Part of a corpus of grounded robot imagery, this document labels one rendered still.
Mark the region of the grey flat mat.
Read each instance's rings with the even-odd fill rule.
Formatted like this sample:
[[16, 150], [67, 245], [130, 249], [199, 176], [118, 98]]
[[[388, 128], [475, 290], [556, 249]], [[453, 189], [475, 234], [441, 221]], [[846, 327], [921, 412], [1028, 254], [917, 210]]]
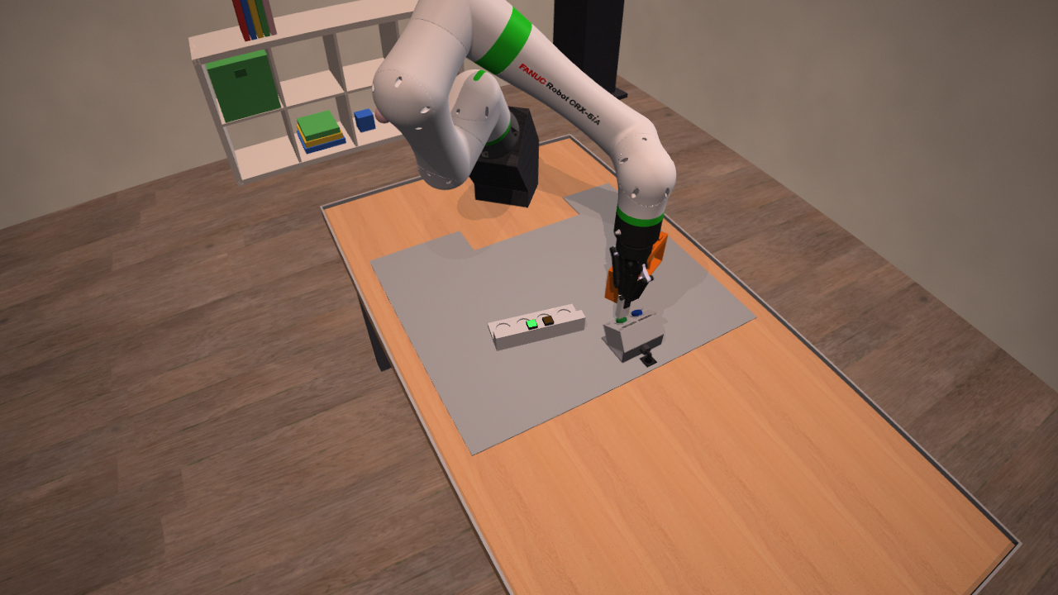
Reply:
[[[602, 336], [618, 319], [606, 300], [616, 245], [612, 184], [563, 198], [577, 216], [473, 250], [461, 232], [370, 262], [394, 313], [478, 455], [758, 319], [671, 237], [645, 291], [631, 302], [658, 312], [664, 339], [624, 363]], [[565, 305], [584, 331], [496, 350], [488, 323]]]

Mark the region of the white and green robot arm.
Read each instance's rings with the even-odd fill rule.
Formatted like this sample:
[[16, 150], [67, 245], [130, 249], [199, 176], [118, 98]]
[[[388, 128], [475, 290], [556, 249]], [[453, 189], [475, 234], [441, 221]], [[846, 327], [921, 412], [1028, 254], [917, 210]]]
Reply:
[[579, 70], [506, 0], [418, 0], [375, 71], [373, 104], [407, 138], [430, 186], [458, 188], [479, 157], [505, 157], [519, 138], [493, 75], [457, 75], [466, 58], [543, 102], [612, 157], [617, 240], [636, 248], [659, 240], [676, 169], [656, 127]]

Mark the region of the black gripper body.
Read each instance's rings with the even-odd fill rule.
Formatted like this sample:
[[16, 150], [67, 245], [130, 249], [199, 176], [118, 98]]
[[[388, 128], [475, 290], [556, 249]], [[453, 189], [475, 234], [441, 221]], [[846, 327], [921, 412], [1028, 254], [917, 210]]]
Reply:
[[653, 245], [646, 248], [635, 248], [628, 247], [628, 245], [619, 240], [616, 242], [616, 250], [618, 251], [618, 254], [625, 259], [625, 264], [627, 262], [632, 262], [631, 275], [639, 274], [643, 270], [643, 264], [647, 269], [647, 259], [651, 255], [651, 248], [653, 248]]

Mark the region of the orange tube rack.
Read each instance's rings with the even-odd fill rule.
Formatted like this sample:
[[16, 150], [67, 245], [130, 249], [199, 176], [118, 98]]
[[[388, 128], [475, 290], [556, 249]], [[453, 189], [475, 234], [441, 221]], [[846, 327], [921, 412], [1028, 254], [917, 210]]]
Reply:
[[[656, 244], [653, 244], [653, 248], [651, 248], [651, 256], [647, 259], [647, 263], [649, 263], [649, 268], [647, 268], [649, 275], [653, 274], [653, 272], [655, 271], [655, 269], [664, 259], [665, 237], [668, 237], [668, 234], [665, 234], [664, 232], [660, 231], [659, 240]], [[651, 257], [653, 257], [653, 256], [655, 256], [655, 257], [654, 257], [653, 260], [651, 260]], [[612, 302], [618, 302], [618, 288], [614, 288], [613, 287], [612, 268], [608, 270], [608, 280], [606, 280], [605, 298], [606, 298], [606, 300], [612, 300]]]

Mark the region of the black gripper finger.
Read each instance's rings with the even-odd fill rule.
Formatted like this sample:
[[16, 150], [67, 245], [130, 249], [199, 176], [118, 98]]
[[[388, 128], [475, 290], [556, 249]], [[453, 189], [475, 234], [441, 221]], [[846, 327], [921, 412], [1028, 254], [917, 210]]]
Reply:
[[[636, 275], [631, 275], [632, 262], [628, 262], [627, 266], [625, 266], [627, 268], [625, 269], [625, 283], [622, 295], [619, 295], [618, 319], [630, 315], [631, 302], [638, 300], [643, 291], [645, 291], [649, 282], [654, 281], [654, 276], [649, 276], [645, 265], [643, 264], [642, 266], [643, 270]], [[639, 275], [640, 278], [638, 278]]]
[[[625, 259], [623, 259], [622, 256], [619, 256], [618, 251], [616, 250], [616, 246], [612, 247], [610, 250], [612, 250], [613, 287], [614, 288], [618, 288], [618, 294], [622, 295], [622, 291], [623, 291], [623, 287], [624, 287], [624, 283], [625, 283], [625, 269], [624, 269], [624, 267], [625, 267]], [[619, 268], [618, 268], [618, 266], [619, 266]], [[619, 274], [620, 274], [620, 278], [619, 278]], [[618, 285], [618, 282], [619, 282], [619, 285]], [[618, 304], [617, 304], [616, 313], [615, 313], [616, 317], [618, 317], [618, 308], [619, 308], [619, 302], [620, 302], [619, 295], [618, 295]]]

